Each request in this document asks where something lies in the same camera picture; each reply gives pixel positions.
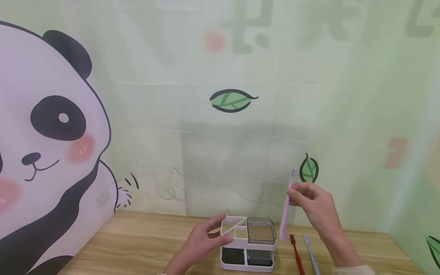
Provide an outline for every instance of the panda ear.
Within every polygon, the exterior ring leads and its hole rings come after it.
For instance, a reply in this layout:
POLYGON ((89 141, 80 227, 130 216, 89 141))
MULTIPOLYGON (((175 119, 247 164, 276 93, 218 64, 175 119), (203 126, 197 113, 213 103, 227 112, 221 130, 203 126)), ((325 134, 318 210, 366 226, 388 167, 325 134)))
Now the panda ear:
POLYGON ((85 48, 65 33, 48 30, 43 40, 57 50, 75 69, 82 79, 87 79, 92 72, 92 60, 85 48))

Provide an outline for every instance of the toothbrush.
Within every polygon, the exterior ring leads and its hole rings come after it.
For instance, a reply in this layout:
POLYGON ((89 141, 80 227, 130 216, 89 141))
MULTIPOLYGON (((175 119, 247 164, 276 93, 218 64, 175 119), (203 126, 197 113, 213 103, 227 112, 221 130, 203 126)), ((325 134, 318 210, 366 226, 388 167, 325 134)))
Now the toothbrush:
POLYGON ((290 234, 290 242, 293 245, 293 249, 295 250, 295 260, 297 261, 298 270, 300 271, 300 275, 305 275, 304 268, 302 267, 301 258, 297 251, 297 241, 295 241, 295 237, 293 234, 290 234))
MULTIPOLYGON (((295 177, 296 173, 297 173, 297 170, 295 168, 292 168, 292 171, 290 174, 289 188, 291 188, 293 185, 293 177, 295 177)), ((290 204, 290 198, 289 198, 289 195, 287 195, 286 196, 286 203, 284 205, 284 211, 282 213, 281 226, 279 228, 279 238, 281 239, 281 241, 284 241, 284 237, 286 236, 287 216, 289 215, 289 204, 290 204)))
POLYGON ((315 275, 321 275, 319 272, 318 265, 316 264, 315 257, 312 254, 312 250, 310 249, 310 241, 307 235, 304 235, 304 242, 307 245, 308 254, 310 256, 310 260, 312 261, 313 269, 315 270, 315 275))

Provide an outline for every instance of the wooden table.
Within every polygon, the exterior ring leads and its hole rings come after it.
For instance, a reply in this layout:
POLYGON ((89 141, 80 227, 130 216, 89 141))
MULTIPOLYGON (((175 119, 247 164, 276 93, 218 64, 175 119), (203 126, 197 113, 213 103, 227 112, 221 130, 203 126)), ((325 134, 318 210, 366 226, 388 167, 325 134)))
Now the wooden table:
MULTIPOLYGON (((139 212, 116 213, 66 265, 60 275, 156 275, 166 266, 185 242, 200 218, 168 216, 139 212)), ((304 244, 309 235, 310 246, 321 274, 331 274, 333 263, 324 244, 311 227, 288 226, 287 232, 297 239, 304 271, 313 275, 313 267, 304 244)), ((358 254, 377 275, 422 274, 406 254, 385 234, 347 231, 358 254)), ((299 274, 288 240, 278 242, 274 274, 299 274)), ((187 274, 245 274, 222 270, 216 249, 196 264, 187 274)))

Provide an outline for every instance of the pink cheek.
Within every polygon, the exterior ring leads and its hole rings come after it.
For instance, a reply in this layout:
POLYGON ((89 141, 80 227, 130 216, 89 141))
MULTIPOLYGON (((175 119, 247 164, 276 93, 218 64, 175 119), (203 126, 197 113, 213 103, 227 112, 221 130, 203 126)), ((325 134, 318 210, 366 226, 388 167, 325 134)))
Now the pink cheek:
POLYGON ((21 195, 20 186, 12 180, 0 179, 0 215, 5 213, 21 195))
POLYGON ((74 141, 66 152, 66 159, 72 164, 82 163, 90 159, 95 148, 95 139, 85 133, 80 139, 74 141))

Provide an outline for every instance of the pink heart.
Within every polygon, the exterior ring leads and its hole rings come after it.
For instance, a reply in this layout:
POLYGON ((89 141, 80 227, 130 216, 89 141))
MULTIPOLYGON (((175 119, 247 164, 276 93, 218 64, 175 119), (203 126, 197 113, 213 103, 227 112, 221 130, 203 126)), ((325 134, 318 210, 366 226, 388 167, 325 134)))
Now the pink heart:
POLYGON ((208 31, 205 35, 205 46, 210 54, 216 54, 226 46, 226 37, 215 31, 208 31))

